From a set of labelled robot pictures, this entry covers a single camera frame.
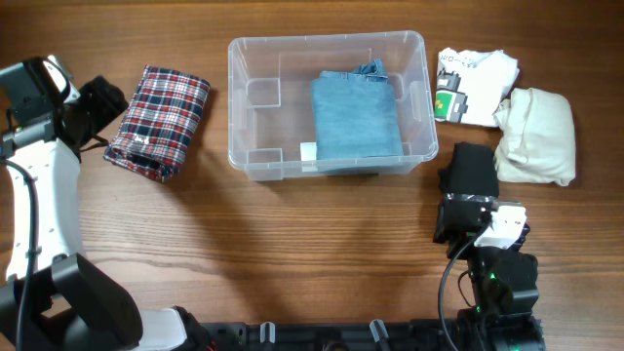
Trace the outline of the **red plaid shirt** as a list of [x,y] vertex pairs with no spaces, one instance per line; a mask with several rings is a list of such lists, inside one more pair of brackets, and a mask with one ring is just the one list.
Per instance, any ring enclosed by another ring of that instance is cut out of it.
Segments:
[[147,64],[103,159],[154,181],[170,180],[185,162],[210,89],[198,76]]

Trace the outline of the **blue denim jeans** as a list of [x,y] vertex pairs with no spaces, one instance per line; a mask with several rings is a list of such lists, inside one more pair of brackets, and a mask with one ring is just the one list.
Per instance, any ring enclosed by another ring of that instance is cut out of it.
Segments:
[[381,59],[311,82],[318,160],[404,154],[395,90]]

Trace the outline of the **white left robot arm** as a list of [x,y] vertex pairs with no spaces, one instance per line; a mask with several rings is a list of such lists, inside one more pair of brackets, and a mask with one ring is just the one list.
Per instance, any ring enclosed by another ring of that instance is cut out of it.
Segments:
[[9,129],[1,163],[14,190],[15,237],[1,290],[1,332],[18,350],[178,350],[178,308],[141,310],[85,257],[78,215],[81,149],[128,104],[98,76],[76,88],[53,56],[1,71]]

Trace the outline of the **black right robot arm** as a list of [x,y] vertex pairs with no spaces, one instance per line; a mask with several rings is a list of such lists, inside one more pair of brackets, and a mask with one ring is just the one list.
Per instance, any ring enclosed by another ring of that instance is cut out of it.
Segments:
[[[433,240],[447,245],[448,264],[437,297],[442,335],[450,350],[542,350],[545,341],[532,310],[539,298],[538,260],[521,248],[530,227],[527,210],[499,197],[493,151],[460,142],[439,171],[443,198]],[[445,316],[445,292],[453,266],[467,264],[474,300]]]

